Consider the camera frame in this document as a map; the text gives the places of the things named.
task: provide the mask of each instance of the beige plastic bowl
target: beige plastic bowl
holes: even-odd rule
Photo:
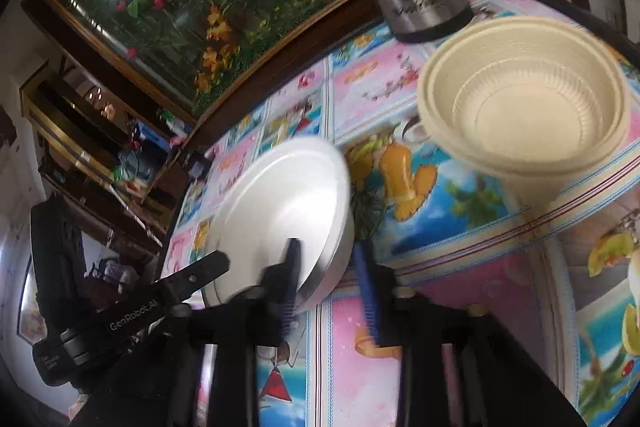
[[[450,38],[422,70],[418,111],[440,147],[527,205],[606,163],[630,125],[625,79],[606,47],[539,17]]]

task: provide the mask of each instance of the colorful tablecloth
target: colorful tablecloth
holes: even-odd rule
[[[526,14],[577,26],[535,0],[470,1],[476,20]],[[190,187],[162,275],[206,253],[210,219],[252,161],[292,136],[322,136],[350,167],[356,237],[372,237],[378,259],[435,302],[486,305],[588,425],[606,425],[640,380],[640,353],[623,342],[625,311],[636,304],[627,267],[640,227],[638,72],[618,56],[633,106],[617,156],[549,206],[524,211],[498,180],[450,158],[420,126],[418,72],[442,42],[401,44],[379,26],[242,119],[212,146],[209,178]],[[260,350],[262,427],[395,423],[399,360],[356,349],[370,343],[362,317],[349,270],[328,299],[298,318],[285,344]]]

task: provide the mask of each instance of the white plate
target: white plate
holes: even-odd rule
[[[318,304],[342,277],[353,245],[350,179],[342,155],[317,137],[284,142],[261,156],[228,192],[207,236],[229,272],[206,286],[207,301],[225,302],[280,263],[289,238],[302,242],[296,307]]]

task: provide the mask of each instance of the red triangle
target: red triangle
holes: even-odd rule
[[[261,396],[271,396],[285,402],[292,402],[287,386],[284,384],[282,375],[277,367],[274,367],[262,388]]]

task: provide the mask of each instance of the kettle base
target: kettle base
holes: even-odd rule
[[[393,31],[393,28],[391,28],[391,31],[394,34],[394,37],[400,42],[404,42],[405,44],[420,44],[422,42],[441,39],[461,30],[471,22],[473,17],[474,13],[472,9],[467,7],[448,21],[438,24],[437,26],[432,26],[431,28],[410,33],[396,33]]]

